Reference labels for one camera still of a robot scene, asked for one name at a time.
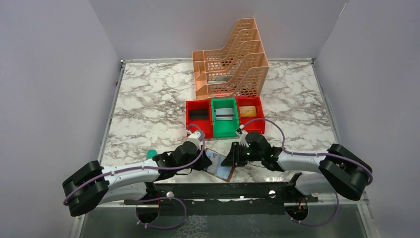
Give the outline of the silver VIP card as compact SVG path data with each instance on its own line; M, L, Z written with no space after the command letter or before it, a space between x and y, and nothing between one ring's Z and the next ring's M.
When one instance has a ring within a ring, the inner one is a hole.
M234 113L232 108L217 108L214 109L216 120L233 120Z
M224 155L219 154L211 149L206 150L206 155L212 161L212 164L217 166L219 166L226 158Z

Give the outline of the brown leather card holder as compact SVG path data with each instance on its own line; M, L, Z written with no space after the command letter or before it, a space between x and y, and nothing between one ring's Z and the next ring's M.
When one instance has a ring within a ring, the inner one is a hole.
M207 173L223 180L226 182L230 182L234 168L233 167L222 167L221 165L211 165L206 170Z

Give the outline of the green plastic bin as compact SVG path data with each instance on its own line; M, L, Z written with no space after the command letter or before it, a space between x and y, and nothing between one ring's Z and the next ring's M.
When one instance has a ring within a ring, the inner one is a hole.
M211 111L213 122L213 137L224 138L236 136L236 129L239 128L239 113L237 109L236 100L230 99L211 99ZM217 108L232 108L234 117L233 120L216 120L214 109Z

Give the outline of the red bin with gold card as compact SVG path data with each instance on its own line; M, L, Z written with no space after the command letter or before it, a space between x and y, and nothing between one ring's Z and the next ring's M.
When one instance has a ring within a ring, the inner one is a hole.
M262 119L265 118L262 103L260 97L238 97L236 98L237 108L239 110L240 106L255 106L257 109L257 116L254 118L243 118L240 117L239 112L239 122L240 124L245 125L246 123L250 122L253 119ZM257 120L251 122L245 126L245 130L248 132L257 131L260 134L264 134L265 132L265 121Z

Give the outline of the red bin with black card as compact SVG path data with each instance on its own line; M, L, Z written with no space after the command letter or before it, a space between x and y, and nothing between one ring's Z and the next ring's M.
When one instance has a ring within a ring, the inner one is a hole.
M208 120L190 120L189 111L190 110L208 110L209 119ZM186 125L195 124L201 131L204 132L205 138L213 138L213 122L212 122L212 111L211 111L211 102L210 100L196 100L196 101L186 101Z

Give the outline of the peach plastic file organizer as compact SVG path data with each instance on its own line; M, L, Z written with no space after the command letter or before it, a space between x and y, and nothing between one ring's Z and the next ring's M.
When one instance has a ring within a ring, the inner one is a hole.
M254 18L241 18L221 49L192 52L195 98L258 97L269 70Z

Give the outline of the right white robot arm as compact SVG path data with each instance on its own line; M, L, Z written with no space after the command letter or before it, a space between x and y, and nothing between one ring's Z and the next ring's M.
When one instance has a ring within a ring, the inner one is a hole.
M308 172L286 187L286 196L293 202L311 193L330 192L357 201L372 182L372 168L340 144L320 152L287 151L270 145L257 131L238 129L236 133L239 141L232 143L221 166L242 167L260 161L270 171Z

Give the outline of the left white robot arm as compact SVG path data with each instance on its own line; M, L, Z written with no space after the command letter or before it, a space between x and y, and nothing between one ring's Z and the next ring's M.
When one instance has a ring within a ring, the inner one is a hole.
M211 165L205 149L190 141L128 166L107 167L90 161L62 183L63 204L72 217L112 201L140 199L148 204L156 196L153 182L169 179L183 169L203 171Z

